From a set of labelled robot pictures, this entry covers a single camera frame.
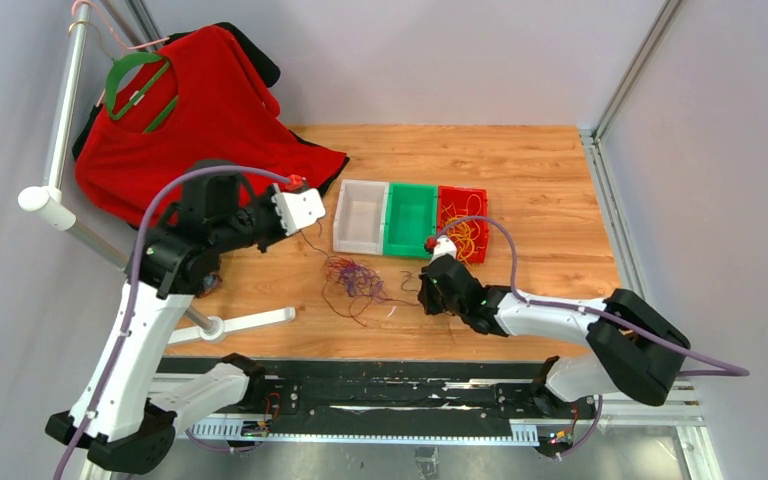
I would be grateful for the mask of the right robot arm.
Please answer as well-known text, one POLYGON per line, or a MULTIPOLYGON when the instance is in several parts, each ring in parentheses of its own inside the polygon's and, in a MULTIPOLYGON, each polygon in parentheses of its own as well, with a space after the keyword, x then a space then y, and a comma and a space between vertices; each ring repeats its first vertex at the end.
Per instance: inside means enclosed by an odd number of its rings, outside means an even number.
POLYGON ((418 300, 428 315, 459 317, 473 331, 536 336, 586 346, 577 357, 548 358, 532 381, 528 404, 555 417, 586 397, 622 393, 648 406, 666 402, 690 342, 638 294, 616 289, 605 298, 572 300, 484 285, 451 255, 420 273, 418 300))

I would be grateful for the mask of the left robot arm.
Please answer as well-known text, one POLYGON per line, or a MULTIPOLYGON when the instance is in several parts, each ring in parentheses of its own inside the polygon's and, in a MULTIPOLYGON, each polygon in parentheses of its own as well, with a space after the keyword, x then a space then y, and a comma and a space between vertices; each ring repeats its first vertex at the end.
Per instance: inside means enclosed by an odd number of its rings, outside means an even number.
POLYGON ((298 175, 204 160, 162 187, 139 223, 119 312, 80 398, 51 415, 46 433, 64 446, 61 478, 77 449, 94 465, 142 475, 175 437, 216 410, 258 411, 262 369, 232 354, 159 398, 149 388, 178 320, 227 252, 265 250, 323 216, 317 190, 298 175))

